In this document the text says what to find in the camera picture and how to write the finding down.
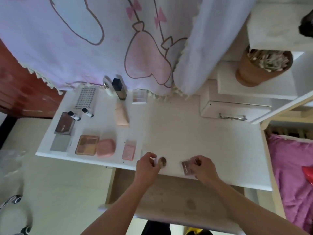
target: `plant pot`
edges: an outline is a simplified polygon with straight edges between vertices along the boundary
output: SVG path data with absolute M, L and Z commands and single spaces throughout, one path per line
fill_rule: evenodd
M 237 81 L 244 86 L 247 87 L 255 87 L 262 82 L 270 80 L 274 77 L 277 77 L 287 71 L 293 63 L 293 56 L 290 51 L 285 51 L 284 55 L 287 56 L 289 62 L 287 63 L 287 67 L 282 71 L 277 72 L 268 72 L 265 69 L 262 69 L 258 66 L 255 66 L 248 59 L 248 51 L 249 47 L 244 51 L 241 60 L 239 62 L 239 68 L 236 71 L 236 79 Z

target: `hand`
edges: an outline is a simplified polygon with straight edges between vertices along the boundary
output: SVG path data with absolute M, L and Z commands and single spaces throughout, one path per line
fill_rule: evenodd
M 190 161 L 193 162 L 190 163 L 191 170 L 205 186 L 212 187 L 221 182 L 215 165 L 210 158 L 199 155 L 192 157 Z
M 156 158 L 156 155 L 147 152 L 140 158 L 136 166 L 134 184 L 143 187 L 145 190 L 153 185 L 161 169 L 158 164 L 154 165 L 154 160 L 151 158 Z

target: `forearm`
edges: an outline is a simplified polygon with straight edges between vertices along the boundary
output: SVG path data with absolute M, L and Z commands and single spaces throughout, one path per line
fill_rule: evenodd
M 133 183 L 124 194 L 81 235 L 124 235 L 146 189 Z
M 247 235 L 307 235 L 299 227 L 255 204 L 222 181 L 210 187 Z

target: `caster wheel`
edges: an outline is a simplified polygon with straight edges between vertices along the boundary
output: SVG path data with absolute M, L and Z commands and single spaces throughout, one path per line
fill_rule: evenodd
M 31 226 L 27 226 L 27 227 L 24 227 L 21 229 L 21 233 L 24 234 L 24 235 L 27 235 L 30 233 L 30 230 L 32 229 Z
M 12 201 L 13 204 L 17 204 L 21 201 L 22 196 L 21 195 L 16 195 L 16 198 Z

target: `red brown wooden door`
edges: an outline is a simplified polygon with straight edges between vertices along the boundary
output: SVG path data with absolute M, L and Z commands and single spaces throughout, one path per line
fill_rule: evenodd
M 16 117 L 53 118 L 63 95 L 30 74 L 0 40 L 0 111 Z

